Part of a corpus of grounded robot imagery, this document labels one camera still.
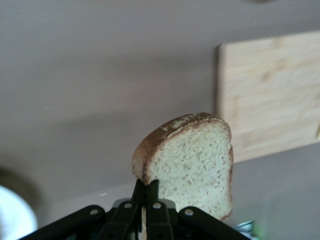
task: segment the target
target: gray wall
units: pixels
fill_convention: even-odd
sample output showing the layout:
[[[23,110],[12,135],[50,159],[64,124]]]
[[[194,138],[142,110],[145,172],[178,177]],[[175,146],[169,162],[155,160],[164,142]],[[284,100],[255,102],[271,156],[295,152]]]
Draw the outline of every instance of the gray wall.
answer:
[[[39,226],[130,196],[143,137],[176,116],[214,112],[218,45],[319,30],[319,9],[319,0],[2,0],[1,184],[29,201]],[[299,151],[316,164],[317,146]],[[245,169],[263,171],[263,159],[236,166],[237,182]],[[234,223],[247,220],[234,212]]]

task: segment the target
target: bamboo cutting board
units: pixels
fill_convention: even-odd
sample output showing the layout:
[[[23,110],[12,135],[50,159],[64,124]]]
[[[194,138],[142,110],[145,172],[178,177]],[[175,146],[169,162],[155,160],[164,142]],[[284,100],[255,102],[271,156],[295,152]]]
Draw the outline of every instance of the bamboo cutting board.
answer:
[[[319,141],[320,32],[221,45],[217,87],[235,162]]]

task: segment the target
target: metal object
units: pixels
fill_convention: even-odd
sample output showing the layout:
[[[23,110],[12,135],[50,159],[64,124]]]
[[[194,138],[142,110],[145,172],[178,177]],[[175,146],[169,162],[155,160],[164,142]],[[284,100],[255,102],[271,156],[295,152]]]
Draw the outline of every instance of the metal object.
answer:
[[[184,214],[187,216],[192,216],[194,214],[194,211],[192,211],[191,209],[188,208],[184,211]]]
[[[128,203],[126,203],[125,205],[124,205],[124,208],[125,209],[129,209],[129,208],[131,208],[132,207],[132,204],[130,203],[130,202],[128,202]]]
[[[154,208],[154,209],[159,209],[159,208],[161,208],[161,203],[160,203],[160,202],[156,202],[155,204],[153,204],[153,208]]]
[[[90,215],[96,215],[98,212],[99,212],[98,209],[92,209],[92,210],[90,211]]]
[[[194,206],[178,213],[172,201],[158,199],[158,191],[158,180],[148,186],[137,180],[132,198],[116,201],[110,211],[87,206],[22,240],[137,240],[142,231],[142,206],[148,240],[249,240]]]

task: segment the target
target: bolt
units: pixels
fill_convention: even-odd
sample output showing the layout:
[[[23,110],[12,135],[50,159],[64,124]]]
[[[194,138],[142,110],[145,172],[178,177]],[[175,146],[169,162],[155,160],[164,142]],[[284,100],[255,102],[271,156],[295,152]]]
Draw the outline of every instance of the bolt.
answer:
[[[129,208],[131,208],[132,207],[132,204],[130,203],[130,202],[128,202],[128,203],[126,203],[125,205],[124,205],[124,208],[125,209],[129,209]]]
[[[187,216],[192,216],[194,214],[194,211],[192,211],[191,209],[188,208],[184,211],[184,214]]]
[[[153,204],[153,208],[154,208],[154,209],[159,209],[159,208],[161,208],[161,203],[160,203],[160,202],[156,202],[155,204]]]
[[[96,215],[98,212],[99,212],[98,209],[92,209],[90,211],[90,215]]]

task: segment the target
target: bread crust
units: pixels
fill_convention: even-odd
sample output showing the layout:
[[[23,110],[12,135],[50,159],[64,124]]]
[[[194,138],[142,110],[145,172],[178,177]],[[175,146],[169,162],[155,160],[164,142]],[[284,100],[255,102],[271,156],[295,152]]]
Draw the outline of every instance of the bread crust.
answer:
[[[156,130],[151,132],[136,148],[132,156],[132,171],[134,175],[139,178],[145,185],[150,184],[154,179],[148,175],[148,168],[153,158],[153,155],[161,149],[161,147],[171,139],[173,136],[180,134],[187,128],[198,128],[204,123],[221,122],[228,131],[229,140],[231,140],[231,130],[229,125],[221,118],[211,115],[206,112],[187,114],[177,117]],[[230,146],[229,161],[231,161],[231,167],[229,169],[229,200],[232,203],[231,185],[232,185],[232,170],[233,170],[233,148]],[[231,215],[231,212],[222,217],[222,220]]]

